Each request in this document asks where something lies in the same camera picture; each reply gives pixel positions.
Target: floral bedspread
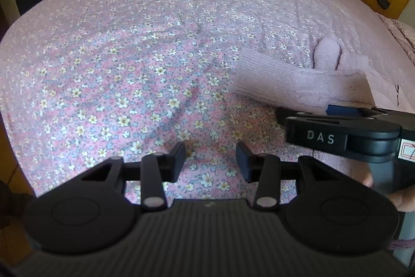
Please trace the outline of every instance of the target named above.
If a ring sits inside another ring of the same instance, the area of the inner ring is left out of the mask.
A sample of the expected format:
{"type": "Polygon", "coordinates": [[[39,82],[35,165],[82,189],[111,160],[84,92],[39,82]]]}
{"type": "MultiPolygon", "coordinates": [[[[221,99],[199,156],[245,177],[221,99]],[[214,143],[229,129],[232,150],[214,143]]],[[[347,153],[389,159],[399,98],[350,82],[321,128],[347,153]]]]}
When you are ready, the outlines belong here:
{"type": "MultiPolygon", "coordinates": [[[[110,156],[137,161],[184,141],[180,179],[165,184],[170,202],[251,199],[238,141],[285,161],[312,151],[284,143],[271,107],[232,93],[239,51],[312,67],[316,42],[336,36],[399,82],[393,69],[413,68],[385,33],[359,0],[44,0],[0,45],[1,112],[38,195],[110,156]],[[397,57],[384,63],[391,50],[397,57]]],[[[284,182],[282,200],[294,195],[284,182]]],[[[140,200],[139,182],[127,197],[140,200]]]]}

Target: pink blanket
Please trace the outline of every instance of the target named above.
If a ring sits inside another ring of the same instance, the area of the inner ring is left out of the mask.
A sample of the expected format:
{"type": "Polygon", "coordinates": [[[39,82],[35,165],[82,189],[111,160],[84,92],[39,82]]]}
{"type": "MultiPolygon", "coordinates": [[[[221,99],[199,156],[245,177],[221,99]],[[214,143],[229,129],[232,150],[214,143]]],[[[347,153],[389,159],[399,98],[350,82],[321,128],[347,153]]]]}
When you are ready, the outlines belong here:
{"type": "MultiPolygon", "coordinates": [[[[359,0],[44,0],[1,42],[0,108],[37,194],[112,155],[137,161],[184,141],[169,201],[251,198],[238,141],[286,161],[311,151],[284,143],[271,107],[230,92],[239,52],[312,67],[323,36],[366,55],[415,103],[414,65],[359,0]]],[[[285,182],[282,199],[294,194],[285,182]]],[[[140,199],[140,183],[127,197],[140,199]]]]}

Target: human hand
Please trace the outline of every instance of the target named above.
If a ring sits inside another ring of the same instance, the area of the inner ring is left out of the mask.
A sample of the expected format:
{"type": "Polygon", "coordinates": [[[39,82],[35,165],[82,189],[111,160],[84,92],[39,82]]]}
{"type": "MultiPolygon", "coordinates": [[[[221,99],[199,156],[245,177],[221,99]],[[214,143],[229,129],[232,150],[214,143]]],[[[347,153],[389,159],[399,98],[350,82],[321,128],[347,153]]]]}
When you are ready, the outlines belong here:
{"type": "Polygon", "coordinates": [[[405,213],[415,211],[415,185],[392,193],[389,199],[398,211],[405,213]]]}
{"type": "MultiPolygon", "coordinates": [[[[367,163],[356,162],[353,166],[352,178],[366,187],[373,186],[373,176],[367,163]]],[[[415,211],[415,185],[396,191],[388,196],[398,211],[410,213],[415,211]]]]}

